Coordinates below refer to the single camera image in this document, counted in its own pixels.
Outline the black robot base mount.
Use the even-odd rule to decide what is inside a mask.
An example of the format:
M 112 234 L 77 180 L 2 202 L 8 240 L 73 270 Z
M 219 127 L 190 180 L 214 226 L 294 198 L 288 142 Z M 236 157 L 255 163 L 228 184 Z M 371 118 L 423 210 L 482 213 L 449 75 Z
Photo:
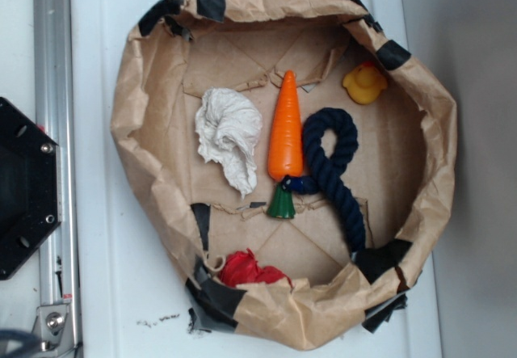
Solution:
M 1 98 L 1 279 L 9 280 L 61 223 L 58 145 Z

